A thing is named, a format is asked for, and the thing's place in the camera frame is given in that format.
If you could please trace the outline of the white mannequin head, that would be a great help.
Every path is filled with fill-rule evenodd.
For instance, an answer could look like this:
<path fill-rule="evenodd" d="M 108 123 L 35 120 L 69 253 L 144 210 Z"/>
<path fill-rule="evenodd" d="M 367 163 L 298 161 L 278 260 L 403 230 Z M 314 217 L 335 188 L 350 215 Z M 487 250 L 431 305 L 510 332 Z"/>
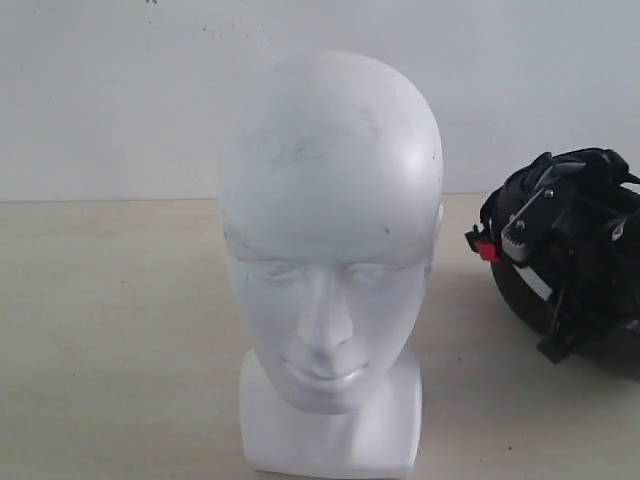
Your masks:
<path fill-rule="evenodd" d="M 367 56 L 289 56 L 243 97 L 219 175 L 250 343 L 239 379 L 246 459 L 297 476 L 405 477 L 422 423 L 408 341 L 443 214 L 427 101 Z"/>

